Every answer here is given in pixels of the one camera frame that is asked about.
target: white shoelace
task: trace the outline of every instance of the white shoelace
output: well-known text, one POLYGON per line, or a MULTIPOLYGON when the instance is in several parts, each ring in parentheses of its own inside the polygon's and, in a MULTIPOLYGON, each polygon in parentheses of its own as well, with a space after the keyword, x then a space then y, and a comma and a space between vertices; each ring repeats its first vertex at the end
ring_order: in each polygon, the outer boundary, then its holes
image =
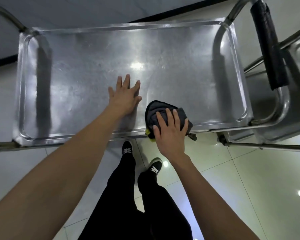
POLYGON ((154 167, 154 166, 152 166, 152 168, 150 169, 152 172, 155 172, 156 174, 158 173, 158 170, 154 167))
POLYGON ((131 148, 125 148, 123 149, 123 153, 131 153, 131 148))

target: cleaning cloth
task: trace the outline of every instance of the cleaning cloth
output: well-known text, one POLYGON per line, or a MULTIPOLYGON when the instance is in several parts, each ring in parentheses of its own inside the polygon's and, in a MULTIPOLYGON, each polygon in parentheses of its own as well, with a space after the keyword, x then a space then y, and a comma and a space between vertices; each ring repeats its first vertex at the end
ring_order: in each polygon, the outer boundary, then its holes
MULTIPOLYGON (((176 109, 179 119, 180 119, 180 130, 182 130, 182 128, 185 125, 185 119, 187 118, 185 111, 183 110, 183 108, 178 108, 174 105, 171 104, 167 104, 158 100, 154 100, 151 103, 148 104, 148 107, 145 110, 145 124, 147 129, 149 130, 148 133, 148 137, 150 139, 154 139, 155 135, 153 133, 153 126, 156 125, 158 126, 160 132, 161 132, 161 128, 157 119, 157 115, 156 112, 159 112, 162 116, 162 118, 164 119, 164 121, 166 122, 166 124, 168 125, 168 117, 167 117, 167 113, 166 113, 166 108, 168 108, 171 113, 172 110, 176 109)), ((191 135, 189 134, 190 130, 192 129, 193 124, 189 121, 189 125, 188 125, 188 130, 187 130, 187 135, 191 135)), ((192 140, 196 140, 195 135, 191 135, 189 136, 192 140)))

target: leg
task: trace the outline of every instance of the leg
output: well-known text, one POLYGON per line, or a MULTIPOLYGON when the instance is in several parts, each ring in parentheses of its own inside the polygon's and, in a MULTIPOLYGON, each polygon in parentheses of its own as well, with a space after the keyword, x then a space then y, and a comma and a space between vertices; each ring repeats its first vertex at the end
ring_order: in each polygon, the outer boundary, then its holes
POLYGON ((155 239, 189 239, 192 240, 190 224, 179 210, 167 190, 157 184, 157 173, 151 167, 140 174, 139 190, 142 194, 144 213, 151 223, 155 239))
POLYGON ((113 171, 95 209, 92 212, 79 239, 120 239, 129 236, 140 237, 145 231, 145 216, 137 210, 134 202, 134 177, 136 161, 132 146, 125 142, 122 158, 113 171))

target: forearm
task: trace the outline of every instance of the forearm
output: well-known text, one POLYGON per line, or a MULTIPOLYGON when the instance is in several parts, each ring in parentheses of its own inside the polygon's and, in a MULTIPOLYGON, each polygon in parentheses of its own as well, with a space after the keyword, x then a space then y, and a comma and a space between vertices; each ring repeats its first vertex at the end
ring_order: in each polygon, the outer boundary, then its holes
POLYGON ((187 155, 170 161, 187 193, 204 239, 258 239, 200 174, 187 155))
POLYGON ((1 200, 0 239, 54 237, 95 174, 118 119, 111 109, 106 109, 40 162, 1 200))

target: black sneaker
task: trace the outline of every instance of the black sneaker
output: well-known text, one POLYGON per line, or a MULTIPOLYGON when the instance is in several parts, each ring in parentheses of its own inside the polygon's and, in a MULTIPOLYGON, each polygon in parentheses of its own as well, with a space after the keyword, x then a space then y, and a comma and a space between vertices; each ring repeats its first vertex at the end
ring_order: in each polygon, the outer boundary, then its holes
POLYGON ((162 160, 159 157, 152 159, 146 171, 154 172, 156 175, 160 172, 162 168, 162 160))
POLYGON ((128 141, 125 141, 124 144, 122 145, 121 155, 126 154, 126 153, 132 154, 132 145, 128 141))

